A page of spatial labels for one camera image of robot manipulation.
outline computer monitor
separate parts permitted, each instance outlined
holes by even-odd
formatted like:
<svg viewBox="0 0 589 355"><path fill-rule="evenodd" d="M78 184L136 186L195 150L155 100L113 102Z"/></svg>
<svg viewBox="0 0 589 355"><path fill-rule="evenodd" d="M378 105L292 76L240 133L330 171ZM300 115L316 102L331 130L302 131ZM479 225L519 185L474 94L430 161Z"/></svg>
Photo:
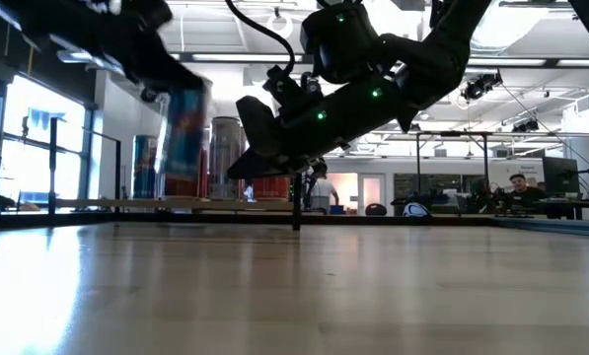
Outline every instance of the computer monitor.
<svg viewBox="0 0 589 355"><path fill-rule="evenodd" d="M579 174L577 161L564 158L542 158L544 166L544 183L548 194L563 195L579 192Z"/></svg>

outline blue can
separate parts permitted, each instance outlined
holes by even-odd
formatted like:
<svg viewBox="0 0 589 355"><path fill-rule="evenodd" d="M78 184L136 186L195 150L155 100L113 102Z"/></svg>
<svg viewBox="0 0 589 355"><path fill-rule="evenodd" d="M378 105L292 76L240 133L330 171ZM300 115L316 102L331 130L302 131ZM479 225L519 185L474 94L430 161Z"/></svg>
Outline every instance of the blue can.
<svg viewBox="0 0 589 355"><path fill-rule="evenodd" d="M206 91L175 89L169 95L160 171L166 178L196 181L206 121Z"/></svg>
<svg viewBox="0 0 589 355"><path fill-rule="evenodd" d="M156 189L156 148L158 140L148 135L134 136L132 197L154 198Z"/></svg>

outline robotic arm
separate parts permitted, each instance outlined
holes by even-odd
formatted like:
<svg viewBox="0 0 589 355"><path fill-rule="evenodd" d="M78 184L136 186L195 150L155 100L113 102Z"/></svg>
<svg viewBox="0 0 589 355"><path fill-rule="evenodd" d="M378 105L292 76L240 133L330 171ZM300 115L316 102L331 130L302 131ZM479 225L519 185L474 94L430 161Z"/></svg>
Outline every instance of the robotic arm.
<svg viewBox="0 0 589 355"><path fill-rule="evenodd" d="M93 63L150 91L200 89L202 78L167 53L157 30L172 19L164 0L0 0L0 17L36 50L64 62Z"/></svg>
<svg viewBox="0 0 589 355"><path fill-rule="evenodd" d="M351 140L392 119L408 131L419 111L461 84L470 40L490 3L444 0L422 42L377 35L357 0L313 13L301 29L301 44L314 57L313 75L346 85L326 97L312 96L287 70L270 69L264 88L282 105L279 116L256 98L237 101L251 148L229 169L229 177L303 172L323 154L346 149ZM394 72L398 61L402 66Z"/></svg>

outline cylinder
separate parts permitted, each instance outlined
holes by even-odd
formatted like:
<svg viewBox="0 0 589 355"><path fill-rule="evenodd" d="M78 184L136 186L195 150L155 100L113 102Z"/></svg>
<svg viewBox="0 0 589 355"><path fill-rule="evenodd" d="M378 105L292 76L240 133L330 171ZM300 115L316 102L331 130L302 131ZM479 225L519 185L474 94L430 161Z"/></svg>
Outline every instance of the cylinder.
<svg viewBox="0 0 589 355"><path fill-rule="evenodd" d="M166 197L206 197L206 150L201 149L199 153L199 174L197 180L183 178L165 177Z"/></svg>
<svg viewBox="0 0 589 355"><path fill-rule="evenodd" d="M198 197L199 162L208 97L204 90L173 89L161 129L161 185L165 196Z"/></svg>
<svg viewBox="0 0 589 355"><path fill-rule="evenodd" d="M253 194L257 201L287 201L290 197L290 178L255 178L253 179Z"/></svg>
<svg viewBox="0 0 589 355"><path fill-rule="evenodd" d="M213 118L209 152L209 198L221 200L241 198L242 182L229 179L227 171L244 152L246 141L243 133L239 118Z"/></svg>
<svg viewBox="0 0 589 355"><path fill-rule="evenodd" d="M132 155L132 197L154 198L156 171L154 163L158 139L148 135L134 136Z"/></svg>

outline man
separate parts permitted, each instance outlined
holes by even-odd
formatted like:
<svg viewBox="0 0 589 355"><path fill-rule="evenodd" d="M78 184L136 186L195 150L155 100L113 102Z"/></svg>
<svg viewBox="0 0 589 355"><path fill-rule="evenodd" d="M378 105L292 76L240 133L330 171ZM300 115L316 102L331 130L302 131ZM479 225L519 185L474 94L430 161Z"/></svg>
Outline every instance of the man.
<svg viewBox="0 0 589 355"><path fill-rule="evenodd" d="M327 176L322 175L316 180L316 184L312 187L312 209L323 208L327 213L330 213L330 198L333 196L335 204L340 204L340 198L337 191L330 181L327 181Z"/></svg>
<svg viewBox="0 0 589 355"><path fill-rule="evenodd" d="M527 180L522 174L512 175L509 181L513 185L513 191L510 193L510 196L514 206L535 209L533 202L547 198L546 193L542 190L527 186Z"/></svg>

